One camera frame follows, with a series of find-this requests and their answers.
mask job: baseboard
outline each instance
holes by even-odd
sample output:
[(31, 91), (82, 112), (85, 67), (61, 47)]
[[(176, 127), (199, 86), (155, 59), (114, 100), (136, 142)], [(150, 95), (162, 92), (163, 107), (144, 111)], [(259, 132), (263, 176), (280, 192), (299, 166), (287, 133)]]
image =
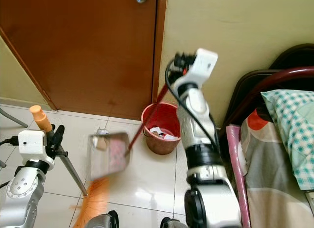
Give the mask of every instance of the baseboard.
[(19, 106), (19, 107), (25, 107), (25, 108), (30, 108), (33, 105), (40, 105), (43, 110), (51, 110), (50, 106), (47, 104), (36, 103), (36, 102), (31, 102), (31, 101), (16, 100), (16, 99), (11, 99), (11, 98), (6, 98), (6, 97), (0, 97), (0, 103)]

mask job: door frame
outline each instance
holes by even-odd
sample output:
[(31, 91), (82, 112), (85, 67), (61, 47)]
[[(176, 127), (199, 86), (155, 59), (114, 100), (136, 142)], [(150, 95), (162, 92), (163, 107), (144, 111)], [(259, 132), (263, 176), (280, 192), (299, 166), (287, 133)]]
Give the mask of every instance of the door frame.
[[(152, 79), (152, 97), (151, 103), (156, 102), (159, 86), (159, 69), (161, 61), (161, 52), (162, 52), (162, 42), (163, 42), (163, 30), (164, 30), (164, 21), (166, 15), (167, 0), (156, 0), (156, 14), (155, 14), (155, 36), (154, 36), (154, 50), (153, 50), (153, 79)], [(29, 70), (23, 59), (19, 56), (18, 52), (14, 48), (13, 44), (10, 42), (8, 37), (5, 35), (5, 32), (0, 27), (0, 35), (7, 44), (7, 46), (12, 51), (13, 55), (16, 57), (20, 65), (23, 67), (27, 75), (33, 81), (38, 91), (42, 94), (48, 105), (51, 109), (57, 110), (55, 104), (42, 88), (40, 83), (36, 80), (32, 72)]]

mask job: orange broom bristles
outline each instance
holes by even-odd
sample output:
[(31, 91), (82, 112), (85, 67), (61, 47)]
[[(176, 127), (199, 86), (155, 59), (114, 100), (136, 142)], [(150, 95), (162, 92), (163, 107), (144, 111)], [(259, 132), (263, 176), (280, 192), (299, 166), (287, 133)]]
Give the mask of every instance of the orange broom bristles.
[(93, 217), (106, 212), (108, 189), (109, 179), (106, 177), (91, 182), (87, 190), (88, 195), (83, 199), (75, 228), (84, 228)]

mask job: pink fabric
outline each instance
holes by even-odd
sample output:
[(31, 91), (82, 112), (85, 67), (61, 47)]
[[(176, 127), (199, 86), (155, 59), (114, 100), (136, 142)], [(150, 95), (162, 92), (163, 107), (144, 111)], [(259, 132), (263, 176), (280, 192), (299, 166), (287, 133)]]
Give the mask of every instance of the pink fabric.
[(229, 154), (231, 158), (232, 169), (235, 174), (236, 187), (239, 195), (239, 205), (241, 210), (241, 217), (244, 228), (250, 228), (250, 213), (247, 201), (246, 187), (244, 176), (240, 167), (237, 148), (240, 142), (240, 127), (239, 126), (227, 126), (227, 139), (229, 145)]

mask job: orange cap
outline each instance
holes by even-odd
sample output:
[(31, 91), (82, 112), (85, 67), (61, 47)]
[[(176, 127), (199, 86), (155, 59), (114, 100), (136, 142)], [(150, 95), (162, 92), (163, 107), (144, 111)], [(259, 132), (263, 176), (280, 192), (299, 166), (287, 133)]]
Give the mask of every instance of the orange cap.
[(46, 132), (52, 130), (52, 126), (47, 118), (47, 115), (43, 112), (41, 106), (34, 105), (31, 108), (29, 108), (29, 110), (33, 114), (34, 120), (41, 130), (44, 130)]

